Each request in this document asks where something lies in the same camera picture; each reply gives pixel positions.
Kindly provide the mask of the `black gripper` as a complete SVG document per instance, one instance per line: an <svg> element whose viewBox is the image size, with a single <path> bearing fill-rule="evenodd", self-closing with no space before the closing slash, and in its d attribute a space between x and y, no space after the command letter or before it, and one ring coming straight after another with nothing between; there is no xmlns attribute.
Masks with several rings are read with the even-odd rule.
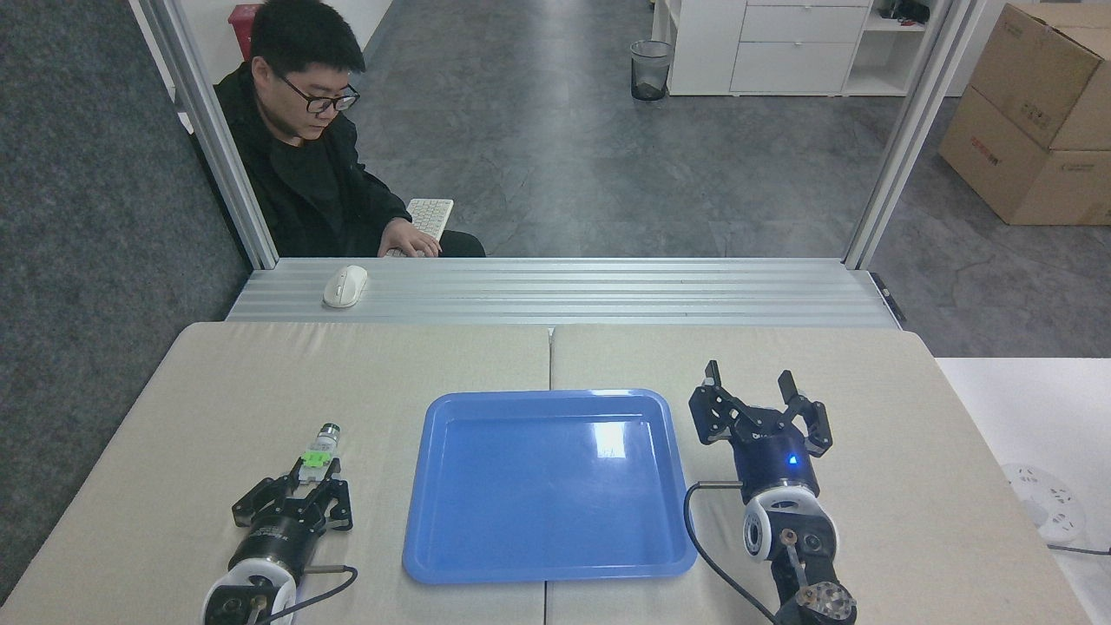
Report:
<svg viewBox="0 0 1111 625"><path fill-rule="evenodd" d="M297 458L288 474L260 480L234 504L233 521L237 527L247 530L247 536L227 562L227 569L246 560L266 560L282 569L306 569L322 533L352 530L350 491L340 476L341 460L337 457L300 498L300 515L282 513L286 501L300 487L302 465L303 458Z"/></svg>
<svg viewBox="0 0 1111 625"><path fill-rule="evenodd" d="M810 457L821 457L833 445L825 404L802 394L791 371L781 372L778 385L785 410L772 411L765 419L765 436L759 438L753 436L759 432L753 407L723 389L717 360L707 361L705 377L689 399L700 443L734 440L743 503L789 485L820 495Z"/></svg>

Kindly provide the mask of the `person's left hand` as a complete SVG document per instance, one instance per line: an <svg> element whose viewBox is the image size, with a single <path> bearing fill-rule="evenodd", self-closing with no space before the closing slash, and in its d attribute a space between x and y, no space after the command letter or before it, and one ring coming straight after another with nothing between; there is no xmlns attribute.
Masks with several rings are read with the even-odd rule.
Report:
<svg viewBox="0 0 1111 625"><path fill-rule="evenodd" d="M406 258L439 258L442 246L434 236L426 234L404 218L393 218L386 224L378 242L378 258L386 258L390 250L400 250Z"/></svg>

